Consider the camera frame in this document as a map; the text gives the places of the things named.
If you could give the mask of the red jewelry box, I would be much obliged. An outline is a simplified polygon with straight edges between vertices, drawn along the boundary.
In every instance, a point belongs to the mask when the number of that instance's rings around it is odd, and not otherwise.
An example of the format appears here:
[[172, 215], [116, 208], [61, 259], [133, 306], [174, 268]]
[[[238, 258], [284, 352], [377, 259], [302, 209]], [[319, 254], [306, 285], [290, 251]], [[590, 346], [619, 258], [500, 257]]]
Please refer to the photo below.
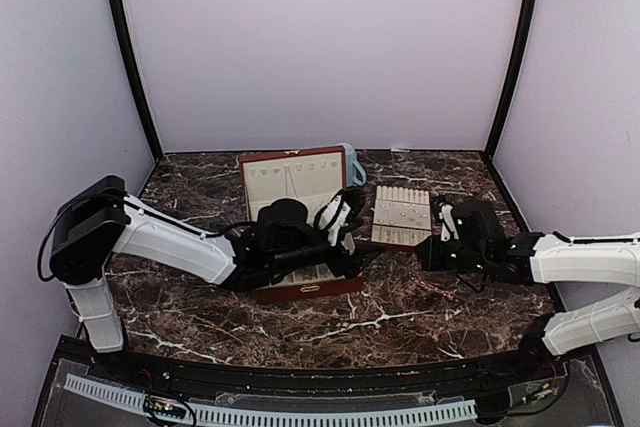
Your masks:
[[[239, 157], [247, 216], [255, 221], [259, 211], [281, 198], [296, 199], [308, 209], [312, 222], [320, 208], [342, 188], [362, 186], [366, 173], [349, 144]], [[360, 292], [365, 278], [336, 278], [326, 265], [289, 274], [275, 285], [253, 292], [259, 304], [276, 304]]]

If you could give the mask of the thin chain hung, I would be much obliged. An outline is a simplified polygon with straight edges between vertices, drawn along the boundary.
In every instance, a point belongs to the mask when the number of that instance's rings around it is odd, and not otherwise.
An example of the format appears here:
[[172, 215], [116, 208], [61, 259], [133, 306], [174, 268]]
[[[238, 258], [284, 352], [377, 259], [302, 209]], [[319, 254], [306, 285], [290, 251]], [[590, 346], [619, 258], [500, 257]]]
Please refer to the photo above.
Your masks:
[[284, 167], [284, 197], [287, 199], [297, 200], [297, 191], [295, 187], [295, 181], [289, 165]]

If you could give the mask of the light blue faceted mug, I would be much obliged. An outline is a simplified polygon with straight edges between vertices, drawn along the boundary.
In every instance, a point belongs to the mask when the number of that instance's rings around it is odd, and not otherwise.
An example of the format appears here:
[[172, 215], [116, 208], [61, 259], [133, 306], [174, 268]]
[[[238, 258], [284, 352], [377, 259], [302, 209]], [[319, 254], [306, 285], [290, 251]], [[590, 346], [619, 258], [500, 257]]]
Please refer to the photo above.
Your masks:
[[339, 146], [344, 150], [346, 185], [364, 186], [367, 182], [367, 174], [358, 160], [356, 150], [349, 143], [340, 143]]

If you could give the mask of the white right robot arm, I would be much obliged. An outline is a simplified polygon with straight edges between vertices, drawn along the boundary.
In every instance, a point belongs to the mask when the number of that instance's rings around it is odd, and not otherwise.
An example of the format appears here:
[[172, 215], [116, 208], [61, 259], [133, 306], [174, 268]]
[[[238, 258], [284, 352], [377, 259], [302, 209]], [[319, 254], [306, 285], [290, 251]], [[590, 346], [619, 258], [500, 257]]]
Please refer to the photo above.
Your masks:
[[525, 232], [509, 237], [488, 201], [441, 202], [442, 232], [414, 252], [426, 271], [478, 273], [484, 281], [514, 285], [609, 283], [623, 291], [567, 312], [536, 318], [510, 360], [521, 381], [575, 349], [617, 337], [639, 339], [639, 236], [571, 237]]

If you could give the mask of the red jewelry display tray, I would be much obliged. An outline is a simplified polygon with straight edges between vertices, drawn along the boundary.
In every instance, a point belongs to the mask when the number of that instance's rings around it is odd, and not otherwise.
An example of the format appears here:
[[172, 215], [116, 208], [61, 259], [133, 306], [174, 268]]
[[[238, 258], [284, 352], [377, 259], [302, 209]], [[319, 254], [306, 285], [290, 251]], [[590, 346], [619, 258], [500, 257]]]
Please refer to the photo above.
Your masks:
[[377, 186], [371, 241], [388, 249], [411, 250], [432, 235], [427, 190]]

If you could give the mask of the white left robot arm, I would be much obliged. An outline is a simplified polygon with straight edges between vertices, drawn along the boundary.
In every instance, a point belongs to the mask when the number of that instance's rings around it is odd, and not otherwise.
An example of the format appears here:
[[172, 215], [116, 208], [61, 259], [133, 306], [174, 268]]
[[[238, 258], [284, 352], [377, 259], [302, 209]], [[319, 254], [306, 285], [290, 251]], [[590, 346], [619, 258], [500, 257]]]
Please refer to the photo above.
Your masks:
[[365, 201], [361, 188], [346, 187], [310, 218], [301, 201], [281, 198], [254, 221], [209, 232], [151, 208], [126, 191], [122, 178], [108, 175], [59, 208], [38, 249], [37, 275], [64, 285], [93, 349], [103, 354], [103, 368], [131, 383], [141, 362], [125, 348], [125, 329], [104, 278], [113, 254], [145, 258], [240, 293], [314, 265], [351, 279], [366, 261], [358, 246], [344, 242]]

